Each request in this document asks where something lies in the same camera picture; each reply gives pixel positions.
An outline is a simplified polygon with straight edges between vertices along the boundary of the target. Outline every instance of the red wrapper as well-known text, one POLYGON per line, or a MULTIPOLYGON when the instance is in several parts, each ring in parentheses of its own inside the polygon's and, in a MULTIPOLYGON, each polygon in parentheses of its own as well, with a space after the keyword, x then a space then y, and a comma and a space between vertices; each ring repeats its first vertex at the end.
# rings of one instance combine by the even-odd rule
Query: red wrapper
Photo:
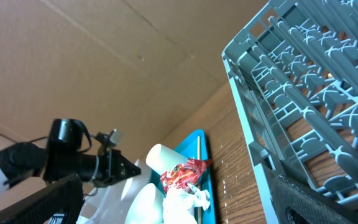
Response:
POLYGON ((211 163, 211 159, 206 161, 189 159, 186 163, 178 164, 161 175, 162 188, 165 193, 170 188, 183 189, 189 192, 190 188, 187 186, 187 183, 191 182, 196 185, 203 172, 211 163))

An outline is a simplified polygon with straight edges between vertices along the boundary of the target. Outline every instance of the white tissue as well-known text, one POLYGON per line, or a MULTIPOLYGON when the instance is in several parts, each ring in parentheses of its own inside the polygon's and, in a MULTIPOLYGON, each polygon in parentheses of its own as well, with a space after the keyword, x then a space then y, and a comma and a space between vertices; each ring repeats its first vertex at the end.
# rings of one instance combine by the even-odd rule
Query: white tissue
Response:
POLYGON ((209 192, 207 190, 200 191, 193 184, 188 185, 194 194, 189 194, 183 189, 170 189, 168 191, 167 197, 162 203, 164 224, 197 224, 189 210, 202 207, 205 211, 209 208, 211 204, 209 192))

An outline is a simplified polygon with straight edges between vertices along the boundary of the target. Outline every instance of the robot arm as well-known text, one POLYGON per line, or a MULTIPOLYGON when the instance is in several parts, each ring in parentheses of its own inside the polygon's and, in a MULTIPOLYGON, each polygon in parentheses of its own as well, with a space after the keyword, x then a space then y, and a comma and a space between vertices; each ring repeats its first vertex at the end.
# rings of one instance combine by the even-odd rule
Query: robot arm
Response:
POLYGON ((80 151, 82 137, 91 139, 81 121, 56 119, 48 136, 46 149, 31 142, 20 142, 0 151, 0 194, 29 177, 39 177, 47 183, 70 174, 78 174, 83 182, 96 187, 107 187, 121 180, 140 174, 140 168, 113 149, 118 132, 98 133, 95 137, 102 146, 97 155, 80 151))

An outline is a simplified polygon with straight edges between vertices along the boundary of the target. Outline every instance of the wall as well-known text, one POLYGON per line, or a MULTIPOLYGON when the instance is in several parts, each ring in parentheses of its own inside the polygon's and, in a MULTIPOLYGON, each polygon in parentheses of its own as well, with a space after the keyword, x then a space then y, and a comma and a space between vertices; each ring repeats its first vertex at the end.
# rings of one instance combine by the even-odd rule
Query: wall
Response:
POLYGON ((0 133, 54 118, 120 129, 144 155, 226 80, 221 52, 265 4, 221 0, 0 0, 0 133))

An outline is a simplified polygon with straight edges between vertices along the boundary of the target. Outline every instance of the dish rack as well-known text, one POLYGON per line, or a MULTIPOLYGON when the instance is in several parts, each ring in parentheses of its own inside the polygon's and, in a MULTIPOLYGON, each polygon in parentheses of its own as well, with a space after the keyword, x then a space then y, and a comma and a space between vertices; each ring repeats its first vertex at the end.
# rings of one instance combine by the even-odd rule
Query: dish rack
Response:
POLYGON ((270 0, 222 58, 267 222, 276 175, 357 211, 358 0, 270 0), (290 139, 299 120, 310 131, 290 139), (346 174, 319 186, 306 163, 327 152, 346 174))

